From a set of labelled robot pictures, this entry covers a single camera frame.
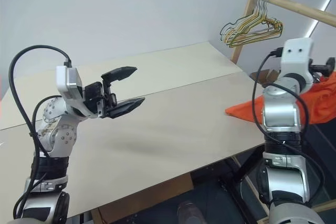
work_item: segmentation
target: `orange cloth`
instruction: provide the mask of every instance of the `orange cloth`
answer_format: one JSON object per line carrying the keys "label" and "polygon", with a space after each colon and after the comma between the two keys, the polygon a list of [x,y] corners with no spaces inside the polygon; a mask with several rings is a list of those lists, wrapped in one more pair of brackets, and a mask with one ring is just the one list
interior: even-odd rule
{"label": "orange cloth", "polygon": [[[336,118],[336,72],[330,78],[315,83],[313,87],[301,98],[307,104],[309,110],[310,124],[326,123]],[[304,111],[300,102],[297,102],[300,108],[301,123],[304,123]],[[259,96],[255,99],[256,114],[259,123],[262,122],[261,112],[264,106],[264,99]],[[245,102],[225,110],[226,114],[237,118],[253,122],[252,102]]]}

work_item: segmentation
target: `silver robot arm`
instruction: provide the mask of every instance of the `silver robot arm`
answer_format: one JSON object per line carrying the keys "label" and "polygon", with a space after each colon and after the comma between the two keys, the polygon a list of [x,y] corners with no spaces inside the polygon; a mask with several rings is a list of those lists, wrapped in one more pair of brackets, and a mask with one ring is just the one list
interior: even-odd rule
{"label": "silver robot arm", "polygon": [[[275,84],[299,95],[313,85],[309,38],[286,41],[281,58],[281,74]],[[265,136],[264,165],[259,173],[260,199],[270,207],[269,223],[323,224],[316,212],[305,206],[310,199],[306,159],[270,137],[302,151],[300,111],[296,98],[278,87],[263,91]]]}
{"label": "silver robot arm", "polygon": [[[72,147],[77,140],[77,126],[87,118],[116,118],[138,107],[144,98],[117,103],[111,93],[111,82],[122,80],[136,71],[134,67],[122,67],[103,74],[101,82],[82,86],[76,68],[59,66],[56,69],[57,89],[61,98],[49,100],[43,110],[43,120],[37,134],[43,148],[40,151],[39,168],[34,183],[40,183],[30,191],[21,216],[15,223],[64,224],[69,207],[67,167]],[[26,187],[31,177],[26,180]]]}

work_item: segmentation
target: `light strip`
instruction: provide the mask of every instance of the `light strip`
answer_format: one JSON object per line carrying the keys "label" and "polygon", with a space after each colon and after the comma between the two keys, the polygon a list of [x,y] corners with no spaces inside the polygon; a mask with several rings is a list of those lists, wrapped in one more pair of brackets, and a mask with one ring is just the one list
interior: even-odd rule
{"label": "light strip", "polygon": [[[325,0],[324,4],[322,5],[322,7],[321,7],[320,10],[325,11],[325,10],[327,9],[327,7],[328,7],[330,1],[331,1],[331,0]],[[309,38],[309,37],[311,36],[311,34],[312,34],[312,32],[314,31],[314,29],[315,29],[317,23],[318,23],[318,20],[313,20],[311,26],[309,27],[309,29],[308,29],[308,31],[307,31],[307,33],[306,33],[306,35],[305,35],[305,38]]]}

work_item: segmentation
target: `wire hanger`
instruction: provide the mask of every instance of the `wire hanger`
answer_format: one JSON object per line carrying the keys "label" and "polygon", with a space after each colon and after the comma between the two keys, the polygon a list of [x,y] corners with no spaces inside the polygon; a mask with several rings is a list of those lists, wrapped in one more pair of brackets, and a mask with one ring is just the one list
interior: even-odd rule
{"label": "wire hanger", "polygon": [[[251,15],[226,24],[220,31],[220,39],[229,47],[237,47],[261,40],[278,38],[282,34],[283,24],[276,18],[267,17],[267,1],[255,0]],[[257,25],[265,28],[251,31]]]}

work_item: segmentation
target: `clothing rack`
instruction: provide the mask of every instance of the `clothing rack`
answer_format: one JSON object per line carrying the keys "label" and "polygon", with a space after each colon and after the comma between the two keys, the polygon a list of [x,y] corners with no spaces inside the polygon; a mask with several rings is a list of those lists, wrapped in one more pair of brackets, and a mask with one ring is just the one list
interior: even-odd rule
{"label": "clothing rack", "polygon": [[[333,27],[336,27],[336,15],[333,15],[331,13],[323,12],[316,8],[302,5],[300,3],[291,0],[268,0],[267,2],[282,7],[284,9],[291,10],[303,16],[316,19]],[[247,0],[244,16],[251,15],[253,13],[254,7],[255,7],[254,0]],[[243,46],[235,47],[235,50],[231,56],[231,61],[234,64],[237,64],[242,48]]]}

